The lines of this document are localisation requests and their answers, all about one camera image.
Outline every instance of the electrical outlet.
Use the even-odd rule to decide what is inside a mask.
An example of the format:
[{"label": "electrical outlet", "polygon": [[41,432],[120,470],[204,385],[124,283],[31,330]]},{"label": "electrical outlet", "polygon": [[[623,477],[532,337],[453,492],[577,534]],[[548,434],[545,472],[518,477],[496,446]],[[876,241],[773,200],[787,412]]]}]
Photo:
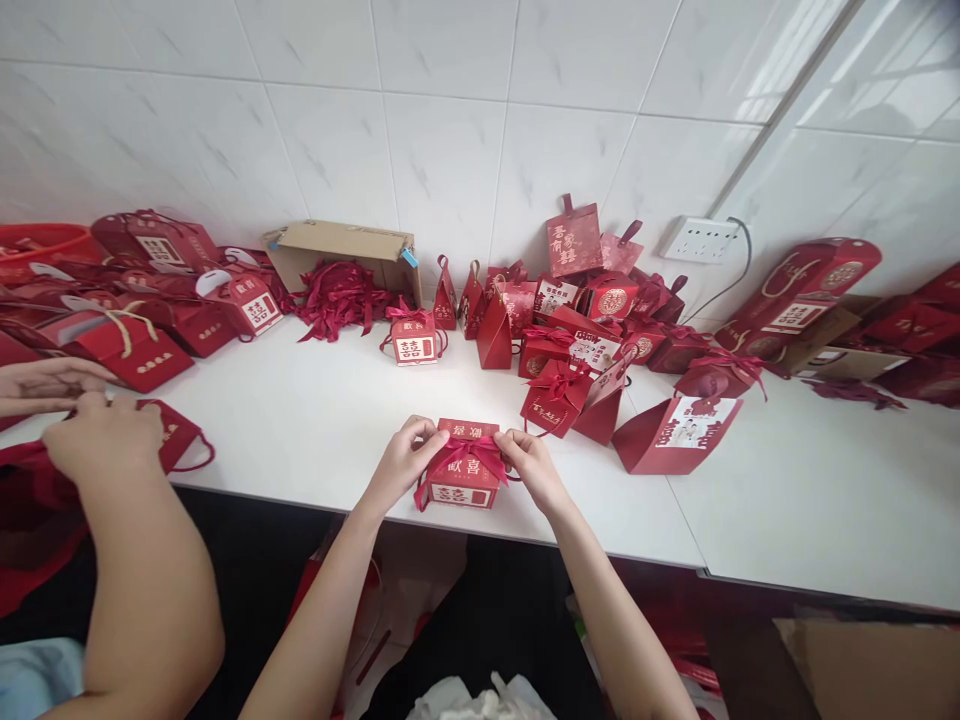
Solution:
[{"label": "electrical outlet", "polygon": [[663,240],[660,256],[671,260],[722,265],[730,243],[739,240],[740,226],[732,222],[684,215]]}]

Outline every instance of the red gift box with bow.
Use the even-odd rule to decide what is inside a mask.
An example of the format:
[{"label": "red gift box with bow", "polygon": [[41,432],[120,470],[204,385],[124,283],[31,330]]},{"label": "red gift box with bow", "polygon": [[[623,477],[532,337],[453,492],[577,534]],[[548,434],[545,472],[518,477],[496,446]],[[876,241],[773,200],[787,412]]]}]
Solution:
[{"label": "red gift box with bow", "polygon": [[564,278],[577,273],[601,270],[600,223],[597,204],[574,210],[570,194],[563,196],[563,214],[547,220],[550,273]]},{"label": "red gift box with bow", "polygon": [[760,383],[763,397],[766,398],[767,390],[763,387],[760,376],[765,364],[766,361],[760,358],[738,357],[723,348],[710,348],[703,357],[690,361],[690,369],[677,381],[674,388],[683,395],[696,395],[702,378],[722,375],[727,380],[727,387],[720,397],[740,397],[753,387],[754,383]]},{"label": "red gift box with bow", "polygon": [[217,267],[220,250],[203,225],[182,222],[155,210],[117,213],[97,220],[90,233],[117,262],[149,268],[161,262],[207,272]]},{"label": "red gift box with bow", "polygon": [[400,307],[387,308],[387,318],[391,321],[390,332],[380,343],[380,350],[393,343],[397,365],[432,365],[443,357],[447,333],[436,326],[433,313],[422,308],[411,310],[400,298]]},{"label": "red gift box with bow", "polygon": [[520,372],[522,378],[537,377],[549,360],[570,362],[570,346],[577,339],[563,328],[530,327],[523,331],[520,346]]},{"label": "red gift box with bow", "polygon": [[530,390],[520,410],[524,427],[529,421],[546,430],[543,435],[562,438],[583,410],[592,384],[589,367],[550,360],[539,376],[527,381]]},{"label": "red gift box with bow", "polygon": [[689,325],[665,326],[665,330],[666,339],[647,363],[653,372],[682,375],[691,362],[710,350],[711,336],[698,333]]},{"label": "red gift box with bow", "polygon": [[721,397],[726,378],[705,377],[691,397],[664,400],[627,421],[613,447],[631,475],[689,475],[719,445],[743,405]]},{"label": "red gift box with bow", "polygon": [[500,483],[507,483],[507,469],[494,442],[499,425],[440,418],[437,430],[450,438],[427,465],[425,480],[414,493],[417,509],[439,502],[462,507],[490,509]]}]

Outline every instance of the red gift bag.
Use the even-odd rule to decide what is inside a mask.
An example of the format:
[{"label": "red gift bag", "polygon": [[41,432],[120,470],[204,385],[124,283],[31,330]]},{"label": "red gift bag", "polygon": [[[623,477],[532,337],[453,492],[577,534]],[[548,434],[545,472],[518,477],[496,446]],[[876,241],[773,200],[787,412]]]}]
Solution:
[{"label": "red gift bag", "polygon": [[440,265],[440,284],[437,285],[437,298],[433,303],[433,317],[438,328],[456,330],[457,294],[450,279],[450,261],[446,255],[441,255],[437,258],[437,264]]},{"label": "red gift bag", "polygon": [[547,220],[550,272],[563,278],[603,268],[597,204],[573,209],[570,194],[563,196],[563,214]]},{"label": "red gift bag", "polygon": [[720,443],[743,400],[722,398],[725,379],[708,378],[698,396],[664,400],[613,435],[631,475],[689,475]]},{"label": "red gift bag", "polygon": [[567,362],[550,360],[533,380],[528,380],[527,398],[520,410],[526,432],[527,421],[545,432],[562,438],[583,409],[593,379],[586,365],[571,367]]},{"label": "red gift bag", "polygon": [[640,253],[643,252],[643,245],[630,242],[630,238],[636,235],[643,223],[634,220],[630,227],[618,238],[613,233],[603,233],[600,236],[600,252],[603,256],[603,269],[608,272],[629,273],[637,264]]},{"label": "red gift bag", "polygon": [[487,300],[480,284],[480,261],[470,263],[470,276],[460,296],[460,325],[463,328],[463,337],[466,340],[476,340],[483,314],[487,311]]}]

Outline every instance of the hand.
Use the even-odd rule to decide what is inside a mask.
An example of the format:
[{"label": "hand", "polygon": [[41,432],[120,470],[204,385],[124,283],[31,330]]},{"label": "hand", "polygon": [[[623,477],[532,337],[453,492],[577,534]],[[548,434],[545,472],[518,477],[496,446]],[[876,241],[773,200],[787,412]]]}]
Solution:
[{"label": "hand", "polygon": [[73,410],[85,392],[117,376],[89,360],[52,358],[0,367],[0,417]]},{"label": "hand", "polygon": [[43,433],[50,459],[78,486],[143,476],[160,469],[163,443],[160,408],[137,410],[136,398],[123,395],[107,405],[103,393],[84,393],[77,415]]},{"label": "hand", "polygon": [[377,521],[382,520],[449,439],[450,433],[438,432],[432,420],[411,415],[387,444],[356,510],[368,511]]},{"label": "hand", "polygon": [[517,469],[540,512],[549,518],[552,513],[572,503],[543,440],[519,430],[498,432],[493,439]]}]

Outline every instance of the cardboard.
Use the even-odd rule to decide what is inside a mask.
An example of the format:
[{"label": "cardboard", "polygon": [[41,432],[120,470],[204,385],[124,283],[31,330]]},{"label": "cardboard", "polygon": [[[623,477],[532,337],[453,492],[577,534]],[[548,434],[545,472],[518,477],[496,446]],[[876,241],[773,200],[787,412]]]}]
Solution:
[{"label": "cardboard", "polygon": [[416,307],[423,307],[420,269],[401,255],[415,253],[411,233],[307,220],[267,233],[260,242],[289,292],[306,289],[300,276],[319,260],[356,260],[373,271],[377,287],[411,294]]}]

